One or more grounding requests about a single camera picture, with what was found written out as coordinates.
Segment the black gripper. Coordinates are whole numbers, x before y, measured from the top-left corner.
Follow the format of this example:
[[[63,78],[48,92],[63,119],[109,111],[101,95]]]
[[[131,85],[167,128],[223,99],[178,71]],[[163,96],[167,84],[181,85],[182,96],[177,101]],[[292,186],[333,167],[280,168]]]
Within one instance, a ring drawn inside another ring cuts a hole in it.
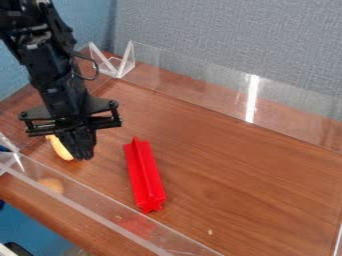
[[[122,126],[119,103],[93,96],[81,78],[50,82],[31,78],[31,83],[44,104],[19,114],[27,126],[26,133],[34,137],[59,132],[59,140],[74,158],[90,160],[97,145],[95,132]],[[86,127],[83,137],[79,127]]]

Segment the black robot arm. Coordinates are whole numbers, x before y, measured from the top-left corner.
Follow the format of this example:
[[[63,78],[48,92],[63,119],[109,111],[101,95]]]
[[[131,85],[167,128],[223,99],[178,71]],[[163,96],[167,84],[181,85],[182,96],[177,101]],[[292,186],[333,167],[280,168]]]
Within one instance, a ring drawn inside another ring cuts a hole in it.
[[[119,103],[89,93],[72,28],[52,0],[0,0],[0,41],[26,66],[44,105],[20,113],[31,136],[54,135],[74,158],[94,157],[97,131],[122,125]]]

